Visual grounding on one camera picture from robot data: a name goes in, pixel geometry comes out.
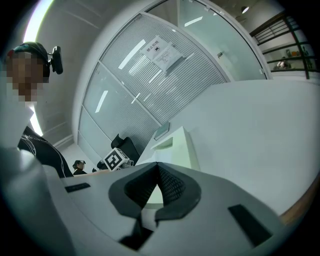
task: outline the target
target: glass wall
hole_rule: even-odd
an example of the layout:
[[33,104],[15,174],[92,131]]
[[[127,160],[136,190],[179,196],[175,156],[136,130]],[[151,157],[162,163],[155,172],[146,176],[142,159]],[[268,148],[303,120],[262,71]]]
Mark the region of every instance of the glass wall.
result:
[[[183,56],[171,70],[161,70],[140,52],[156,36],[172,43]],[[226,82],[196,44],[171,26],[144,14],[116,37],[101,62],[161,124],[209,86]]]
[[94,165],[97,165],[97,163],[101,160],[102,157],[94,151],[94,149],[89,145],[80,132],[78,133],[78,146]]
[[174,21],[172,11],[165,12],[166,15],[163,13],[174,9],[175,3],[177,26],[212,55],[230,80],[266,79],[256,55],[243,37],[223,18],[223,13],[215,13],[197,1],[188,0],[168,0],[149,13],[169,22]]
[[97,64],[87,87],[79,131],[103,158],[119,134],[130,137],[141,154],[159,125],[101,64]]

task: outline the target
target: glass door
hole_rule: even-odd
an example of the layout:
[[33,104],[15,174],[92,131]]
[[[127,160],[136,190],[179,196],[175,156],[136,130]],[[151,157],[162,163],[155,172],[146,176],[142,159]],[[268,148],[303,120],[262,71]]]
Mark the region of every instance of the glass door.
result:
[[215,58],[232,81],[266,79],[256,55],[220,15],[199,2],[178,0],[178,27]]

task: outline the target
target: paper notice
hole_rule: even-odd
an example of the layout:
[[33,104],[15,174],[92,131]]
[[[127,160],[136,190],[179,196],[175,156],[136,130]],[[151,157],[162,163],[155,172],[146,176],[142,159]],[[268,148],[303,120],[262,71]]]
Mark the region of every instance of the paper notice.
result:
[[158,35],[147,43],[140,52],[164,72],[182,57],[182,54],[171,43],[166,42]]
[[153,61],[154,58],[159,53],[161,53],[167,46],[168,43],[157,35],[149,43],[146,43],[145,47],[143,47],[143,49],[140,52],[147,56],[151,61]]
[[181,57],[182,54],[177,49],[175,49],[172,45],[168,45],[154,58],[153,63],[163,71],[166,71]]

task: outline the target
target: headset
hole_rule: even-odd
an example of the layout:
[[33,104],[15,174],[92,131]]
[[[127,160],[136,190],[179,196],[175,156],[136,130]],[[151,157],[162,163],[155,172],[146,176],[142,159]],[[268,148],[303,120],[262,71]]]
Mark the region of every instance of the headset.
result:
[[52,66],[52,71],[56,72],[58,75],[62,74],[64,69],[62,65],[61,58],[61,48],[60,46],[55,46],[52,53],[47,53],[46,49],[39,42],[24,42],[23,44],[17,46],[13,49],[14,53],[33,53],[40,57],[44,64],[43,78],[44,82],[47,82],[50,75],[50,65]]

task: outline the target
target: black chair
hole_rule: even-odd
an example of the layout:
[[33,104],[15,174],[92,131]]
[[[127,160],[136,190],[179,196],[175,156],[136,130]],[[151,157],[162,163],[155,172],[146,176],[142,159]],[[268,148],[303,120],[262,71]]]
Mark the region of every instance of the black chair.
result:
[[111,148],[118,148],[126,154],[126,156],[133,161],[133,165],[135,166],[137,161],[140,158],[140,154],[137,152],[136,147],[132,140],[129,137],[122,139],[119,137],[119,134],[114,138],[111,142]]

